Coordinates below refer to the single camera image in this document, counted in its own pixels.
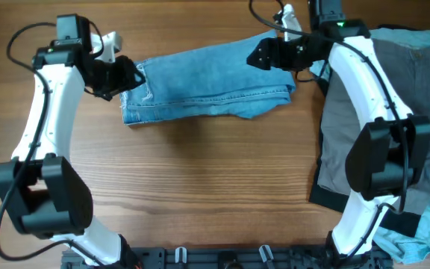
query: gray fabric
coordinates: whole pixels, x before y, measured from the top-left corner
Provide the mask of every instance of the gray fabric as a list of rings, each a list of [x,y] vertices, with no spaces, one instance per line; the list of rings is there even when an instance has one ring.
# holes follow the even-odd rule
[[[375,51],[387,77],[415,114],[430,118],[430,47],[410,49],[374,40]],[[318,184],[330,191],[349,194],[344,161],[361,130],[346,89],[334,72],[326,96],[321,129],[323,145]],[[430,150],[425,174],[408,191],[406,211],[422,214],[430,200]]]

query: wooden surface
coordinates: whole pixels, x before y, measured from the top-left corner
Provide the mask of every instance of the wooden surface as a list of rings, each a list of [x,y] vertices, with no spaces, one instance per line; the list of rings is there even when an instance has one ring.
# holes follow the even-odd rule
[[[267,30],[250,16],[246,1],[14,2],[0,0],[0,162],[9,160],[19,142],[34,91],[32,75],[4,55],[10,36],[24,25],[79,13],[102,33],[118,31],[122,53],[133,60]],[[308,29],[306,1],[292,3]],[[349,17],[362,17],[370,27],[430,28],[426,0],[345,0],[344,7]],[[268,17],[278,6],[261,1],[256,9]],[[35,29],[16,41],[13,54],[29,62],[36,48],[53,38],[54,29]],[[307,202],[324,99],[314,84],[303,84],[292,100],[254,120],[192,117],[129,128],[122,124],[118,99],[107,103],[84,95],[71,161],[92,191],[95,214],[132,246],[321,244],[340,219],[339,213]],[[17,235],[8,218],[1,234],[11,255],[47,244]],[[62,249],[27,262],[0,259],[0,268],[57,268]],[[412,268],[430,268],[430,260]]]

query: tabletop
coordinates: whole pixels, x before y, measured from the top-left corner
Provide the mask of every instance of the tabletop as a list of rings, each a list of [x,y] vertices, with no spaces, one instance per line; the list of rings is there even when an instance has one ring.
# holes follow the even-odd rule
[[[308,30],[306,1],[289,1]],[[370,28],[395,23],[430,29],[430,1],[343,1],[349,18]],[[270,18],[274,1],[255,3]],[[32,74],[5,57],[11,35],[57,15],[79,13],[102,33],[117,31],[133,60],[241,40],[267,31],[247,1],[0,0],[0,162],[18,144],[34,94]],[[24,33],[13,55],[29,63],[54,29]],[[95,215],[132,247],[288,246],[322,244],[340,213],[308,202],[318,156],[324,97],[299,84],[292,103],[253,120],[191,117],[127,127],[120,102],[84,95],[71,142],[71,162],[89,186]],[[11,255],[48,242],[18,235],[5,217],[1,243]],[[64,247],[0,268],[58,268]],[[430,268],[430,259],[412,268]]]

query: wooden table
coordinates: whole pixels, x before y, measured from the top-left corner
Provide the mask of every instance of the wooden table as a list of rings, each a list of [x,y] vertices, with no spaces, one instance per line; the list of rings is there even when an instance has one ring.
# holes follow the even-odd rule
[[[0,0],[0,162],[9,160],[21,138],[34,93],[32,75],[4,54],[10,36],[24,25],[79,13],[102,33],[118,31],[122,53],[133,60],[267,30],[242,0],[14,2]],[[308,29],[306,1],[292,3]],[[430,28],[430,1],[345,0],[344,7],[369,27],[389,22]],[[278,6],[265,0],[256,9],[269,17]],[[52,39],[52,28],[24,33],[13,55],[29,62]],[[132,246],[321,244],[340,219],[339,213],[307,202],[324,98],[315,84],[302,84],[292,100],[254,120],[191,117],[129,128],[122,124],[118,99],[84,95],[71,161],[92,191],[95,214]],[[47,244],[16,234],[7,217],[1,234],[11,255]],[[20,263],[0,259],[0,268],[57,268],[62,249]],[[413,268],[430,268],[430,260]]]

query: gray cloth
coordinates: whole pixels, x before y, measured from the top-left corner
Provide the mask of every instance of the gray cloth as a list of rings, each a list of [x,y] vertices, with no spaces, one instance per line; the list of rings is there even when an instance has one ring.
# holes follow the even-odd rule
[[[374,40],[376,55],[396,92],[415,114],[430,119],[430,47],[411,49]],[[354,107],[334,72],[326,96],[321,129],[323,145],[318,184],[349,194],[344,161],[361,128]],[[430,149],[420,183],[408,191],[406,211],[422,214],[430,200]]]

